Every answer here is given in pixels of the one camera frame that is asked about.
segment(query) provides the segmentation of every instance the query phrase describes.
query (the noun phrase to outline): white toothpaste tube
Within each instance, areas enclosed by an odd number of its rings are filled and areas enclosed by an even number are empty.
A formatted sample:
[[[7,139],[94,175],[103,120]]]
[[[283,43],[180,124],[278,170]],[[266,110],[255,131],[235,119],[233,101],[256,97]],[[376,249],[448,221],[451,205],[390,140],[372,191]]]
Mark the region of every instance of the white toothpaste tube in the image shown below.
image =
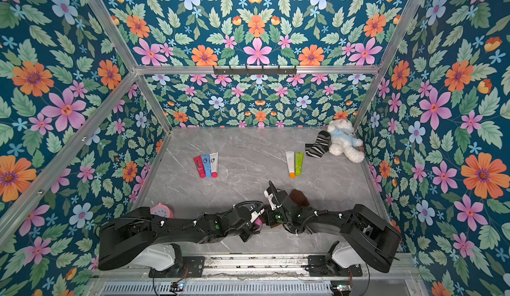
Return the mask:
[[[296,171],[294,167],[294,151],[286,151],[287,156],[287,168],[289,169],[289,176],[291,179],[296,178]]]
[[[218,176],[218,152],[211,153],[209,158],[211,162],[211,174],[213,178],[216,178]]]

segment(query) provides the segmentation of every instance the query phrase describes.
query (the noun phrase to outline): light blue flower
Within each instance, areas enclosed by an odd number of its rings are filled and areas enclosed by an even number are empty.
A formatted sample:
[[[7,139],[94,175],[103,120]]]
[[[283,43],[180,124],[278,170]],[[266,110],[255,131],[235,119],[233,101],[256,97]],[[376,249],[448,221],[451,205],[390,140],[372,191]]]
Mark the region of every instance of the light blue flower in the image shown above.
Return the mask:
[[[17,157],[19,153],[25,152],[25,150],[22,149],[23,144],[18,144],[15,146],[14,144],[9,144],[9,147],[11,148],[9,151],[7,151],[7,154],[14,153],[14,156]]]
[[[474,152],[475,154],[478,154],[478,152],[481,151],[481,147],[478,147],[478,143],[476,141],[473,142],[473,145],[469,145],[468,148],[471,149],[469,153]]]
[[[110,4],[113,7],[117,7],[118,3],[115,0],[108,0],[108,4]]]
[[[14,122],[12,124],[13,127],[18,127],[18,131],[21,131],[22,129],[26,129],[28,124],[28,121],[22,121],[21,118],[18,118],[18,122]]]
[[[494,54],[494,56],[489,56],[489,59],[492,59],[492,62],[491,62],[491,65],[495,62],[498,62],[500,63],[501,62],[501,57],[505,57],[507,55],[507,53],[501,53],[500,54],[500,50],[496,50],[496,53]]]
[[[4,35],[2,35],[2,38],[5,41],[5,42],[3,42],[4,46],[9,46],[10,49],[14,49],[14,46],[18,46],[18,44],[14,42],[14,38],[13,37],[7,38]]]
[[[46,284],[44,284],[42,286],[42,288],[46,288],[47,290],[49,290],[51,288],[51,286],[55,283],[53,280],[55,279],[55,276],[49,278],[47,277],[46,278]]]
[[[319,8],[317,6],[310,8],[310,15],[312,15],[312,17],[316,17],[317,14],[319,14]]]
[[[46,225],[50,226],[50,225],[53,225],[55,224],[55,221],[58,219],[58,216],[55,216],[55,213],[52,214],[52,216],[48,216],[46,218],[46,221],[48,223],[46,223]]]
[[[269,6],[271,6],[273,4],[273,2],[271,2],[271,0],[264,0],[264,6],[269,8]]]

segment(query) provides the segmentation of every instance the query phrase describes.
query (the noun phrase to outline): aluminum frame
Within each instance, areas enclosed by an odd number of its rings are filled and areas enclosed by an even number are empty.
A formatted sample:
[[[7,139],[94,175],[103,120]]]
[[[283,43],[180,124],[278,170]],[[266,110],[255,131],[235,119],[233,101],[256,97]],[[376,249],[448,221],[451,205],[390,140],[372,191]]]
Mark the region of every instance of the aluminum frame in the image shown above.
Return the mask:
[[[363,117],[367,113],[370,108],[370,103],[375,97],[377,93],[377,89],[379,84],[383,82],[384,76],[386,76],[386,72],[388,68],[390,68],[390,64],[393,60],[393,57],[397,53],[397,49],[400,46],[400,43],[404,39],[405,33],[409,29],[411,25],[411,21],[413,20],[416,12],[418,11],[418,7],[420,6],[422,0],[407,0],[405,4],[404,10],[402,11],[399,23],[393,32],[393,35],[390,39],[390,43],[386,46],[386,50],[381,58],[380,70],[379,73],[375,76],[375,78],[370,83],[370,87],[365,93],[365,97],[358,108],[358,114],[356,115],[356,119],[354,120],[354,131],[358,131],[358,127],[363,120]]]

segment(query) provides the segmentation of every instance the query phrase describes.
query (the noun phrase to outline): floral wallpaper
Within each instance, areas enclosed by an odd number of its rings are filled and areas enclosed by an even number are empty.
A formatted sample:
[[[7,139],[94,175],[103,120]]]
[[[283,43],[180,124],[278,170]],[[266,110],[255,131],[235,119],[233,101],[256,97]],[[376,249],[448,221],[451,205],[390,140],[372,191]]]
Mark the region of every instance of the floral wallpaper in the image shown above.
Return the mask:
[[[0,216],[126,70],[84,0],[0,0]]]
[[[510,0],[423,0],[360,133],[434,296],[509,295]]]
[[[139,64],[155,66],[371,65],[406,1],[103,0]]]
[[[0,295],[80,296],[97,267],[100,226],[136,202],[164,135],[134,84],[3,246]]]

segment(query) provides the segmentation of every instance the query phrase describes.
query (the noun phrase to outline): tube with orange cap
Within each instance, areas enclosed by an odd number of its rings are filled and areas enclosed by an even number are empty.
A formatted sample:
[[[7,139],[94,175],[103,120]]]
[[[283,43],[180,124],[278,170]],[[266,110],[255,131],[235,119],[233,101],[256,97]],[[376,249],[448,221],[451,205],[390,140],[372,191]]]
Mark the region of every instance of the tube with orange cap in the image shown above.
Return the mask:
[[[294,151],[286,151],[287,156],[287,168],[289,168],[289,176],[291,179],[296,178],[296,171],[294,167]]]

